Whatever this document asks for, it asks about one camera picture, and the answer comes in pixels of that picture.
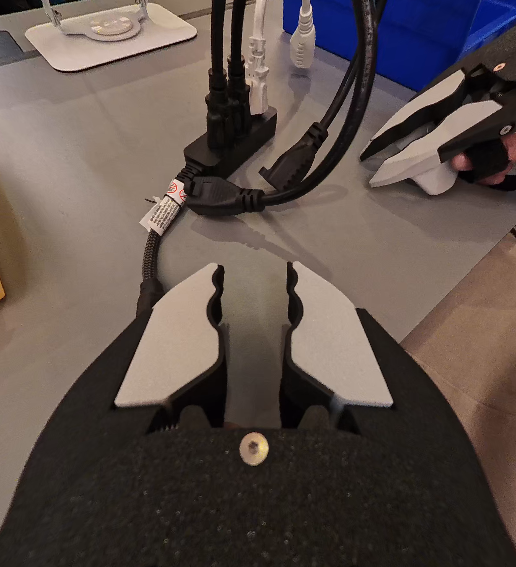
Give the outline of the white ribbed plug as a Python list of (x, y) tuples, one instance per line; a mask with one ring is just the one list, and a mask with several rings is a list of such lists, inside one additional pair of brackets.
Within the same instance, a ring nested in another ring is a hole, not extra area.
[(290, 59), (297, 69), (312, 66), (316, 46), (316, 29), (313, 23), (311, 1), (302, 1), (297, 28), (290, 39)]

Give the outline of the blue plastic bin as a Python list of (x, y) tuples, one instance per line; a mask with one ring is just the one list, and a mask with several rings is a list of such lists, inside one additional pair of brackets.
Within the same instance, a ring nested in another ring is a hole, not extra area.
[[(301, 1), (283, 1), (283, 29), (297, 28)], [(350, 60), (357, 46), (352, 1), (311, 1), (316, 46)], [(460, 58), (516, 24), (516, 1), (387, 1), (376, 72), (419, 91)]]

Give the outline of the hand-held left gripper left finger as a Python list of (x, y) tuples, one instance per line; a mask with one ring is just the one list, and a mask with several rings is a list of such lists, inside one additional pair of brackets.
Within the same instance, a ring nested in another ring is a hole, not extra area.
[(210, 263), (155, 303), (114, 399), (118, 408), (163, 407), (170, 424), (198, 406), (222, 428), (226, 347), (219, 328), (224, 267)]

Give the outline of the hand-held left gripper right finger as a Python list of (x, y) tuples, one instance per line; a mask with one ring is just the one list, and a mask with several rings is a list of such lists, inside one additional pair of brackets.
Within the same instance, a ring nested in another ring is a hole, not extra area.
[(294, 261), (287, 264), (290, 326), (284, 339), (280, 415), (297, 428), (319, 406), (337, 428), (353, 428), (352, 407), (393, 407), (394, 400), (353, 302)]

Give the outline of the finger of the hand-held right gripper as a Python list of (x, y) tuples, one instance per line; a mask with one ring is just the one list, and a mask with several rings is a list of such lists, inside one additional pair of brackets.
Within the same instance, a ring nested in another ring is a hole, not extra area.
[(501, 108), (502, 105), (494, 100), (461, 106), (433, 131), (412, 141), (402, 151), (385, 160), (369, 181), (370, 187), (379, 188), (411, 179), (428, 195), (445, 193), (455, 184), (458, 173), (450, 165), (450, 159), (441, 161), (439, 147)]
[(370, 139), (360, 154), (360, 161), (372, 158), (426, 124), (438, 124), (462, 105), (467, 96), (466, 83), (466, 74), (459, 69), (417, 94)]

